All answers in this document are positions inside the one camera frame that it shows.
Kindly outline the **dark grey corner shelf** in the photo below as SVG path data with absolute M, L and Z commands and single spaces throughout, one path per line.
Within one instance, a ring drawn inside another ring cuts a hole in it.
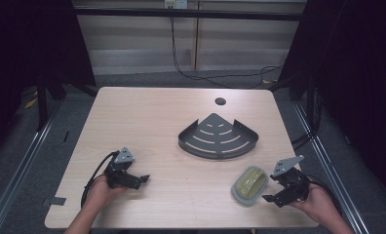
M 259 135 L 238 120 L 228 122 L 216 113 L 196 120 L 178 135 L 178 146 L 205 159 L 228 160 L 255 148 Z

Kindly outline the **white wall socket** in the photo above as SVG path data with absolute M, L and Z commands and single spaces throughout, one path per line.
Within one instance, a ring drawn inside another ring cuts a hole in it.
M 166 9 L 186 10 L 188 8 L 187 0 L 164 0 Z

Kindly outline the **grey tape strip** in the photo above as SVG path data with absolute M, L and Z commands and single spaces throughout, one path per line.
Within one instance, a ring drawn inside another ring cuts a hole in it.
M 44 207 L 50 207 L 50 206 L 63 206 L 66 199 L 61 197 L 51 197 L 51 198 L 45 198 L 42 201 L 42 205 Z

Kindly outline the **black horizontal frame bar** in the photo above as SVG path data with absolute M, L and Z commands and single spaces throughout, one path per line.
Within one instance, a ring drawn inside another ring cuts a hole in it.
M 228 19 L 228 20 L 281 20 L 300 21 L 303 14 L 292 13 L 258 13 L 232 12 L 211 10 L 169 10 L 169 9 L 119 9 L 77 7 L 76 15 L 87 16 L 123 16 L 123 17 L 161 17 L 161 18 L 192 18 L 192 19 Z

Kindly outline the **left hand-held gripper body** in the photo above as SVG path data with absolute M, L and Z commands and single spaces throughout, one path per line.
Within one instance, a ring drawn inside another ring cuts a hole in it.
M 135 175 L 127 172 L 134 160 L 135 156 L 127 147 L 113 153 L 112 159 L 104 170 L 110 188 L 126 187 L 127 183 L 135 182 Z

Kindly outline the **yellow-green soap bar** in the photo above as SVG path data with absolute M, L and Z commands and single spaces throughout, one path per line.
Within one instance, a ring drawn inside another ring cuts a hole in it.
M 264 186 L 265 172 L 260 168 L 248 168 L 238 179 L 235 191 L 242 199 L 250 200 Z

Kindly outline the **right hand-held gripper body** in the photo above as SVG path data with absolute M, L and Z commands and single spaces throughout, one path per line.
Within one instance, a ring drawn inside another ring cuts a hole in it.
M 270 177 L 284 187 L 280 191 L 282 198 L 291 198 L 293 201 L 307 198 L 310 179 L 295 167 L 303 159 L 304 156 L 299 155 L 277 162 Z

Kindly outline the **person's right hand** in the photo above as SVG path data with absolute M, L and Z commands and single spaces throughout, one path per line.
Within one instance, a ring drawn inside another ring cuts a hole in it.
M 328 193 L 319 185 L 310 184 L 308 196 L 303 201 L 295 201 L 289 205 L 306 213 L 311 219 L 328 225 L 339 213 Z

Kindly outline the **person's left hand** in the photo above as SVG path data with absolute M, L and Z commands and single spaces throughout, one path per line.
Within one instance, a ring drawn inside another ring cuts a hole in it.
M 83 205 L 83 210 L 97 214 L 127 190 L 127 187 L 110 188 L 106 176 L 101 175 L 91 186 L 90 192 Z

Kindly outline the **metal floor rail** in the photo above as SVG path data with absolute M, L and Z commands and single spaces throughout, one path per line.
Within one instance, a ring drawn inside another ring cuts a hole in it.
M 44 121 L 44 124 L 34 132 L 34 137 L 28 144 L 28 148 L 22 153 L 22 158 L 19 161 L 17 168 L 12 173 L 11 179 L 5 186 L 5 190 L 0 196 L 0 228 L 4 222 L 11 206 L 19 193 L 19 189 L 24 182 L 26 175 L 32 167 L 43 142 L 45 141 L 48 132 L 50 131 L 54 118 L 57 116 L 59 109 L 62 107 L 63 101 L 57 100 L 50 116 Z
M 328 153 L 318 136 L 313 136 L 311 127 L 308 124 L 307 112 L 301 104 L 294 106 L 295 112 L 301 122 L 304 131 L 311 137 L 310 142 L 316 155 L 327 175 L 328 181 L 334 191 L 334 195 L 339 201 L 341 210 L 345 213 L 348 221 L 356 234 L 370 234 L 365 221 L 363 220 L 357 206 L 354 204 L 344 183 L 342 182 L 337 170 L 335 169 Z

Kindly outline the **dark curtain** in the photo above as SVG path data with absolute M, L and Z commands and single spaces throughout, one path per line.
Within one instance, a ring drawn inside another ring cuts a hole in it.
M 0 0 L 0 144 L 23 89 L 93 86 L 95 75 L 72 0 Z
M 386 0 L 306 0 L 280 79 L 314 83 L 386 188 Z

